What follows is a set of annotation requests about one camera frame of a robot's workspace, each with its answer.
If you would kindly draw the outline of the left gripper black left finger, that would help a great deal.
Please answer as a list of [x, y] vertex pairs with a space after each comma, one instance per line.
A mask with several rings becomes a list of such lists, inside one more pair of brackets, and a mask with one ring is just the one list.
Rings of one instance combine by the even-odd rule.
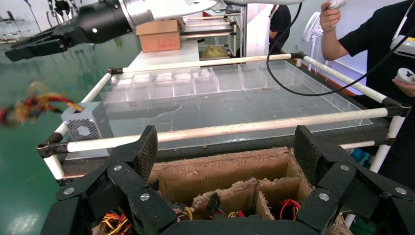
[[159, 235], [176, 222], [176, 214], [147, 182], [157, 151], [157, 131], [149, 125], [138, 140], [113, 149], [101, 167], [62, 187], [56, 198], [78, 198], [89, 227], [119, 208], [137, 233]]

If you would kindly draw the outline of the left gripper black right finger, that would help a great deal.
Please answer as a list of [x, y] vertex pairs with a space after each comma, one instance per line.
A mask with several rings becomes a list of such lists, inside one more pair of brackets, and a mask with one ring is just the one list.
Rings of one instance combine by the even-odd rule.
[[414, 234], [415, 194], [408, 187], [362, 167], [304, 125], [296, 127], [294, 154], [314, 187], [298, 211], [299, 222], [325, 235], [345, 208], [375, 223], [378, 235]]

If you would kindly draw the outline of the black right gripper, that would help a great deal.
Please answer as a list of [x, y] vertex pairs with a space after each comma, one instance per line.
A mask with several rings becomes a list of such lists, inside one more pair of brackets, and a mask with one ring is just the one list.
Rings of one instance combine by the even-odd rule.
[[121, 0], [84, 5], [68, 26], [54, 26], [15, 43], [5, 56], [13, 61], [65, 52], [71, 44], [101, 44], [133, 31]]

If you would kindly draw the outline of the operator left hand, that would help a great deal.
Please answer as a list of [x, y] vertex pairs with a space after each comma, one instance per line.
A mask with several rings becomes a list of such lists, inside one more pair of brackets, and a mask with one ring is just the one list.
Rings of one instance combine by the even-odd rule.
[[392, 82], [407, 96], [415, 96], [415, 84], [405, 84], [399, 80], [393, 79]]

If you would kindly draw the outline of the operator right hand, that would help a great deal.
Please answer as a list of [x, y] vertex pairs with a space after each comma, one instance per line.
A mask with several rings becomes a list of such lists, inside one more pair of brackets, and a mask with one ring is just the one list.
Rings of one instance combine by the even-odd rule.
[[341, 12], [339, 8], [330, 8], [331, 2], [328, 0], [321, 5], [320, 25], [324, 33], [333, 31], [335, 25], [340, 21]]

